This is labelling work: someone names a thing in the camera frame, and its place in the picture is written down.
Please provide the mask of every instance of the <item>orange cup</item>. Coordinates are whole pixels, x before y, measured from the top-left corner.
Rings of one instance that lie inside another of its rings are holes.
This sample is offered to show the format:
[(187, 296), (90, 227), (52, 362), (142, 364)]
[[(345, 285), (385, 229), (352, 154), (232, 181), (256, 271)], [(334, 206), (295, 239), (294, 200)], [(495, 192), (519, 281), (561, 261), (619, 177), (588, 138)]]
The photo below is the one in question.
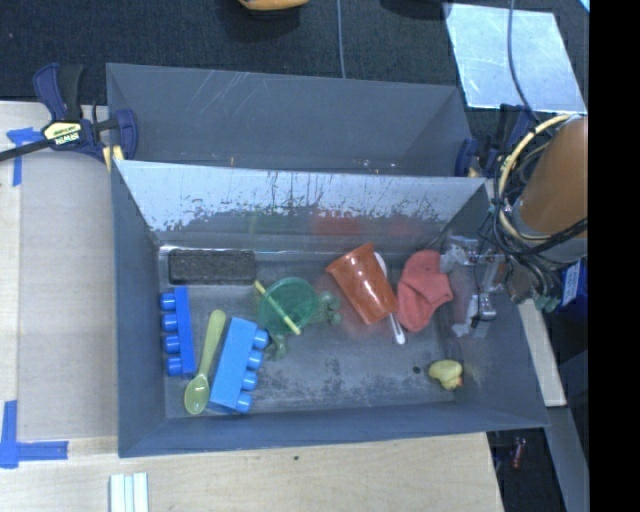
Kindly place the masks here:
[(331, 274), (365, 324), (371, 325), (398, 310), (398, 300), (369, 242), (333, 261)]

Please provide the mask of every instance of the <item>black eraser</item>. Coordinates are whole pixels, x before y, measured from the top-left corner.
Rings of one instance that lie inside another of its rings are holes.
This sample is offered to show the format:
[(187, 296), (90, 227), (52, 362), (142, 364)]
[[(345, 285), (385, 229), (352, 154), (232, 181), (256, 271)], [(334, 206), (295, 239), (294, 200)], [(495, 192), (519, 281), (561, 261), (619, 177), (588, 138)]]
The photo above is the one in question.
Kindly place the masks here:
[(172, 284), (252, 284), (255, 279), (253, 251), (173, 249), (169, 252)]

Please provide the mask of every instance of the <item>yellow clamp label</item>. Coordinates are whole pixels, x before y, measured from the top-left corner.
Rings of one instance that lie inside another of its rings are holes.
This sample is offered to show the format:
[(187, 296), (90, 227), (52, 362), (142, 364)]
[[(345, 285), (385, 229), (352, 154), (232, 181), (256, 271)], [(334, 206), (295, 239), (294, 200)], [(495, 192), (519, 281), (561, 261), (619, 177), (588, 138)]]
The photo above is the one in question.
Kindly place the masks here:
[(43, 135), (45, 139), (52, 140), (56, 146), (62, 146), (80, 139), (82, 126), (80, 123), (57, 122), (48, 126)]

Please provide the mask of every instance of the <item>white wire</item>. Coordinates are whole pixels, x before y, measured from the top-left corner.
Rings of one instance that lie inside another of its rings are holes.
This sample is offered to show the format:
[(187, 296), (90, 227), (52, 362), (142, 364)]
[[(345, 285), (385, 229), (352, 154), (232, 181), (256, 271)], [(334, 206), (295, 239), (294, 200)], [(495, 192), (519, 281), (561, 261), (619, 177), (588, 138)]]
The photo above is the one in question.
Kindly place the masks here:
[(340, 72), (342, 78), (347, 78), (347, 73), (344, 67), (344, 48), (342, 46), (342, 8), (340, 6), (340, 0), (336, 0), (336, 9), (338, 11), (338, 52), (340, 54)]

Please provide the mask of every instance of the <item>clamp handle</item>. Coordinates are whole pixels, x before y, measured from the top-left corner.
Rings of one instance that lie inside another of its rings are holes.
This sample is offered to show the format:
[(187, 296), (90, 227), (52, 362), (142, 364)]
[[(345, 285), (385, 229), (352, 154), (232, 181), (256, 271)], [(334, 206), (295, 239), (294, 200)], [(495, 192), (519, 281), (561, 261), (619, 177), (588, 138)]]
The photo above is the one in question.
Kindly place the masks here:
[(116, 110), (116, 119), (120, 129), (120, 147), (127, 160), (131, 160), (138, 147), (138, 125), (133, 110)]
[(33, 87), (51, 114), (52, 121), (82, 118), (78, 105), (78, 84), (84, 68), (81, 65), (47, 64), (33, 76)]

